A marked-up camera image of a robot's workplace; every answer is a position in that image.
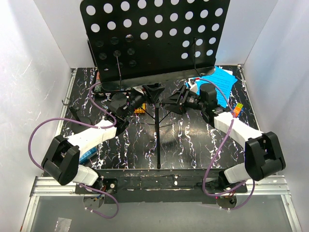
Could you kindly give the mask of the black music stand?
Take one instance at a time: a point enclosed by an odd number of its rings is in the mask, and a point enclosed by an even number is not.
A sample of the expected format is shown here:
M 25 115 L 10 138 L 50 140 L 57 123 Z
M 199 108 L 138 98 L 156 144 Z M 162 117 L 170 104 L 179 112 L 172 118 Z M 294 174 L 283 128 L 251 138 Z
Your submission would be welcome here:
M 161 98 L 185 80 L 214 71 L 227 0 L 84 0 L 80 12 L 104 90 L 161 85 Z M 199 166 L 193 132 L 199 114 L 161 103 L 132 114 L 120 135 L 99 147 L 98 168 Z

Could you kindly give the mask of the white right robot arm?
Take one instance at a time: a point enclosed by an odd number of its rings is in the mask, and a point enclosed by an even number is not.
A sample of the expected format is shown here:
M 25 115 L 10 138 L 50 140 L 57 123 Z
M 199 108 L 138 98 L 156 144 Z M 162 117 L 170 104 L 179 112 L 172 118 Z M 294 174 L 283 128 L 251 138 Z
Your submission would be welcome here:
M 271 131 L 264 133 L 248 126 L 220 106 L 216 85 L 202 84 L 199 93 L 182 86 L 162 104 L 167 110 L 180 115 L 187 109 L 199 110 L 207 124 L 224 132 L 226 138 L 232 138 L 244 149 L 244 162 L 220 171 L 216 181 L 204 181 L 204 189 L 229 192 L 236 188 L 236 183 L 248 179 L 260 181 L 286 168 L 278 136 Z

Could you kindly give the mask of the black microphone stand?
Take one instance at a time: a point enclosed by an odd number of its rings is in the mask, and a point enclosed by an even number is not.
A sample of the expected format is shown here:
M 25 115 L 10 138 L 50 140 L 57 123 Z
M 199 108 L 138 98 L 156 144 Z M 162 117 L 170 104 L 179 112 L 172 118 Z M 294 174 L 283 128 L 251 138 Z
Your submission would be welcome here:
M 89 117 L 79 114 L 79 107 L 69 106 L 69 111 L 71 112 L 72 116 L 75 118 L 76 121 L 92 125 L 92 121 Z

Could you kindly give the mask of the blue sheet music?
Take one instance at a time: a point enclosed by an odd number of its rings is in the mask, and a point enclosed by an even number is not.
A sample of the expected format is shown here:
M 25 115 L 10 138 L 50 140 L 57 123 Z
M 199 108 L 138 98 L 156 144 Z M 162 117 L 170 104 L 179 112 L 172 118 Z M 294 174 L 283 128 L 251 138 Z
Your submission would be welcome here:
M 228 73 L 219 70 L 217 66 L 215 67 L 215 71 L 213 74 L 202 76 L 202 78 L 209 80 L 213 84 L 215 84 L 223 92 L 227 100 L 229 100 L 232 87 L 237 81 L 234 75 L 229 75 Z M 197 95 L 200 95 L 200 86 L 202 84 L 209 84 L 209 82 L 204 80 L 197 81 L 197 87 L 198 87 Z

